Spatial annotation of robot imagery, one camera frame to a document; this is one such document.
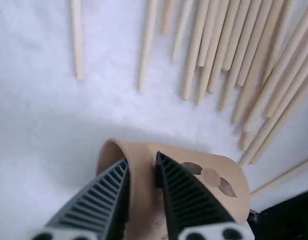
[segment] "circular cutout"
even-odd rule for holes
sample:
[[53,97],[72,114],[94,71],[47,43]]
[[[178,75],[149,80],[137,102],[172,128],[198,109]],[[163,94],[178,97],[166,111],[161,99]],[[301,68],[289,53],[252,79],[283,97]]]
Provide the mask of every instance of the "circular cutout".
[[86,236],[78,236],[78,237],[73,238],[73,240],[88,240],[88,239],[89,238]]
[[202,177],[205,184],[217,188],[220,186],[221,177],[215,170],[210,168],[203,168]]
[[243,238],[240,232],[232,228],[225,229],[223,236],[226,240],[240,240]]
[[186,240],[205,240],[205,238],[200,233],[192,232],[191,234],[187,235]]
[[47,233],[42,232],[39,235],[32,238],[32,240],[52,240],[52,239],[53,239],[53,235],[48,232]]

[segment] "wooden dowel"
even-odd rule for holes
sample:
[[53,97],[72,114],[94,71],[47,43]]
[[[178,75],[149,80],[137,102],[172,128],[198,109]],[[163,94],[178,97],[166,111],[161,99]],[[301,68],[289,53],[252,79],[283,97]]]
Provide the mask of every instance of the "wooden dowel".
[[71,0],[72,28],[73,28],[73,46],[76,78],[83,80],[83,40],[82,40],[82,20],[81,20],[81,1]]
[[260,189],[256,190],[252,194],[250,194],[251,199],[254,199],[261,195],[262,193],[268,191],[269,189],[275,188],[278,185],[282,184],[283,182],[286,182],[298,174],[300,174],[303,171],[308,170],[308,160],[304,163],[300,164],[296,168],[290,170],[289,172],[281,175],[280,177],[276,178],[275,180],[271,181],[270,183],[266,184],[265,186],[261,187]]
[[263,31],[265,24],[266,24],[266,21],[267,21],[267,18],[269,20],[268,22],[271,22],[271,24],[272,24],[273,21],[270,18],[272,18],[272,19],[278,18],[278,16],[273,16],[273,11],[271,11],[272,14],[269,16],[270,9],[272,8],[272,5],[273,5],[273,9],[277,9],[277,7],[275,7],[275,6],[276,5],[281,6],[283,4],[283,1],[279,0],[279,1],[275,1],[274,4],[272,4],[272,3],[273,3],[273,0],[266,0],[266,1],[263,1],[261,6],[260,6],[259,13],[258,13],[258,16],[257,16],[257,20],[256,20],[256,23],[255,23],[255,26],[254,26],[254,29],[253,29],[253,33],[252,33],[252,36],[249,40],[248,47],[247,47],[245,57],[244,57],[244,60],[243,60],[243,64],[240,68],[239,75],[238,75],[238,78],[237,78],[236,83],[239,86],[243,86],[245,84],[245,81],[246,81],[250,66],[252,64],[255,52],[257,50],[257,46],[258,46],[258,43],[260,41],[260,38],[262,38],[262,39],[266,38],[267,39],[268,38],[267,35],[271,36],[272,31],[270,32],[270,30],[273,27],[271,27],[271,26],[268,27],[268,25],[267,25],[266,30],[268,32]]
[[232,34],[227,46],[224,62],[222,65],[223,71],[229,71],[237,49],[238,41],[243,30],[245,19],[247,16],[248,8],[251,0],[241,0],[236,15],[235,23],[233,26]]
[[162,27],[163,34],[168,33],[174,5],[175,5],[175,0],[165,0],[165,8],[164,8],[164,14],[163,14],[163,27]]
[[252,143],[252,141],[254,140],[255,136],[256,136],[255,131],[249,131],[246,132],[244,131],[241,135],[241,139],[240,139],[240,149],[243,151],[247,151],[247,149],[249,148],[250,144]]
[[138,82],[138,91],[143,91],[143,86],[147,74],[148,62],[149,62],[149,54],[150,49],[153,42],[153,36],[155,31],[155,23],[156,16],[158,10],[158,0],[149,0],[148,10],[147,10],[147,18],[146,18],[146,26],[145,26],[145,34],[144,34],[144,43],[143,50],[140,62],[140,73],[139,73],[139,82]]
[[[293,98],[296,90],[302,84],[302,82],[303,82],[303,80],[304,80],[304,78],[306,77],[307,74],[308,74],[308,59],[306,59],[306,62],[304,63],[304,65],[300,69],[297,76],[294,78],[292,84],[290,85],[289,89],[287,90],[286,94],[284,95],[281,103],[278,105],[277,110],[275,111],[273,116],[270,118],[270,119],[275,120],[275,119],[279,118],[279,116],[282,114],[281,117],[279,118],[279,121],[275,124],[275,127],[271,130],[271,132],[267,136],[266,140],[262,143],[262,145],[257,150],[256,154],[252,158],[252,160],[251,160],[252,164],[256,164],[259,161],[259,158],[265,152],[265,150],[270,145],[272,140],[275,138],[275,136],[277,135],[279,130],[284,126],[284,124],[287,121],[289,115],[294,111],[297,104],[299,104],[299,102],[301,101],[301,100],[298,100],[297,103],[291,103],[290,104],[291,106],[288,106],[286,111],[284,111],[284,113],[282,113],[283,107],[285,107],[287,105],[286,102],[290,101]],[[300,90],[305,92],[305,93],[301,93],[303,96],[301,96],[300,98],[302,99],[302,98],[304,98],[304,96],[308,92],[308,86],[307,87],[301,87]]]
[[284,3],[285,5],[283,6],[279,29],[275,37],[273,47],[269,54],[268,64],[266,66],[265,74],[262,79],[262,85],[266,83],[266,80],[269,77],[270,72],[273,70],[275,63],[277,62],[277,59],[279,58],[278,54],[283,44],[295,3],[297,3],[297,1],[295,0],[286,0]]
[[302,17],[301,21],[299,22],[296,30],[294,31],[291,37],[291,40],[287,44],[280,59],[278,60],[273,71],[269,75],[269,78],[266,84],[264,85],[263,90],[260,93],[253,109],[249,113],[247,120],[245,121],[243,125],[244,131],[248,132],[253,128],[255,119],[261,114],[262,110],[265,108],[268,102],[268,99],[270,98],[272,92],[274,91],[276,84],[278,83],[286,66],[288,65],[290,59],[292,58],[307,28],[308,28],[308,8],[306,10],[305,15]]
[[189,53],[187,57],[186,74],[185,74],[185,83],[183,88],[183,99],[186,100],[190,97],[191,85],[193,82],[199,46],[202,39],[204,23],[208,10],[208,3],[209,0],[199,0],[198,4],[196,22],[192,33],[192,38],[190,40]]
[[253,28],[254,28],[254,23],[256,21],[259,6],[261,2],[262,0],[253,0],[250,3],[250,7],[247,13],[247,17],[245,20],[242,34],[239,39],[239,43],[237,46],[233,64],[229,72],[229,77],[225,84],[224,95],[223,95],[223,98],[220,104],[221,110],[224,109],[229,103],[230,92],[235,86],[241,64],[244,60],[245,52],[246,52]]
[[202,73],[200,76],[200,84],[199,84],[197,100],[196,100],[197,105],[202,101],[207,85],[208,85],[210,73],[213,67],[213,62],[214,62],[216,51],[217,51],[220,34],[221,34],[222,27],[223,27],[225,17],[226,17],[226,11],[228,8],[228,4],[229,4],[229,0],[222,0],[219,5],[212,38],[211,38],[210,45],[208,48],[208,53],[206,56],[206,62],[205,62],[205,65],[202,69]]
[[229,2],[224,26],[222,29],[222,33],[221,33],[220,40],[219,40],[218,47],[217,47],[215,60],[213,63],[213,69],[212,69],[208,87],[207,87],[207,91],[211,94],[215,92],[216,80],[222,70],[222,65],[223,65],[223,61],[225,58],[227,45],[230,39],[230,35],[232,33],[232,29],[233,29],[236,14],[238,11],[239,3],[240,3],[240,0]]
[[294,77],[297,75],[303,62],[305,61],[307,55],[308,55],[308,39],[306,40],[305,45],[301,48],[300,53],[296,56],[295,62],[293,62],[293,64],[290,65],[290,69],[288,70],[288,74],[286,74],[286,78],[284,78],[282,84],[279,85],[279,88],[273,95],[272,99],[269,100],[266,111],[267,117],[270,118],[273,115],[275,109],[277,108],[284,94],[288,90]]
[[210,0],[208,5],[208,11],[206,15],[204,33],[202,42],[200,44],[199,55],[197,65],[203,67],[205,65],[206,56],[209,48],[210,39],[212,37],[213,28],[218,11],[219,0]]
[[186,25],[189,19],[190,11],[192,9],[194,0],[184,0],[182,11],[179,18],[179,25],[177,28],[177,34],[175,38],[175,44],[173,49],[173,60],[175,61],[179,55],[181,43],[184,37]]
[[[244,114],[246,107],[248,106],[248,103],[250,102],[250,99],[251,99],[253,93],[255,92],[255,88],[256,88],[256,85],[257,85],[257,76],[258,76],[258,74],[261,70],[262,64],[264,62],[264,58],[265,58],[266,53],[268,51],[268,46],[269,46],[271,37],[273,35],[274,29],[275,29],[275,24],[276,24],[276,21],[278,19],[279,12],[282,8],[282,5],[283,5],[283,1],[280,1],[280,0],[274,1],[274,3],[271,6],[269,15],[268,15],[266,26],[265,26],[264,31],[262,33],[261,39],[259,41],[259,45],[258,45],[258,47],[256,47],[257,50],[255,49],[256,50],[255,56],[252,56],[251,54],[249,55],[251,58],[246,58],[246,56],[245,56],[244,64],[243,64],[242,68],[246,67],[245,70],[247,70],[247,68],[249,68],[248,66],[251,65],[251,67],[246,72],[242,72],[243,69],[241,69],[241,71],[239,73],[237,83],[239,83],[239,80],[245,79],[245,73],[247,73],[247,79],[246,79],[246,81],[244,81],[245,82],[244,87],[243,87],[243,89],[242,89],[242,91],[239,95],[238,100],[237,100],[236,108],[235,108],[233,119],[232,119],[232,122],[234,122],[234,123],[236,123],[241,118],[241,116]],[[258,23],[258,18],[257,18],[257,22],[255,24],[255,28],[259,27],[257,25],[257,23]],[[261,35],[261,33],[255,34],[255,35],[253,33],[253,35],[251,37],[251,41],[253,40],[254,36],[256,36],[258,38],[259,35]]]
[[260,149],[262,144],[264,144],[263,142],[265,141],[265,139],[267,138],[268,140],[266,140],[267,143],[264,144],[262,148],[266,148],[269,145],[271,140],[276,136],[277,132],[285,124],[291,113],[295,110],[296,106],[306,96],[306,94],[308,93],[308,80],[304,82],[303,86],[299,90],[298,88],[300,87],[302,81],[306,78],[307,74],[308,59],[295,77],[293,83],[290,85],[287,93],[284,95],[283,99],[279,103],[274,115],[271,118],[267,119],[260,131],[257,133],[252,144],[239,162],[241,166],[248,164],[250,161],[252,161],[252,163],[254,164],[258,162],[260,156],[255,157],[255,154]]

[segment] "hole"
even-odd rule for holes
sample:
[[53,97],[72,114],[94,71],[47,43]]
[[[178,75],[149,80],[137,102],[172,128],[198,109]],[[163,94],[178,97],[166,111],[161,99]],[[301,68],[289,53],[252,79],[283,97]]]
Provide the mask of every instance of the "hole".
[[205,238],[200,233],[192,232],[187,235],[186,240],[205,240]]
[[200,175],[202,172],[202,167],[195,163],[183,162],[181,164],[184,168],[186,168],[191,174]]
[[225,229],[223,236],[226,240],[240,240],[243,238],[240,232],[232,228]]
[[205,184],[208,184],[212,187],[218,188],[221,184],[221,177],[219,176],[219,174],[215,170],[210,168],[203,168],[202,178]]
[[229,182],[227,182],[226,179],[224,179],[222,177],[221,177],[221,182],[220,182],[219,190],[223,194],[225,194],[226,196],[233,197],[233,198],[237,197],[233,187],[230,185]]
[[72,240],[89,240],[89,238],[86,236],[78,236],[78,237],[73,238]]
[[50,233],[42,232],[36,237],[34,237],[32,240],[51,240],[53,238],[53,235]]

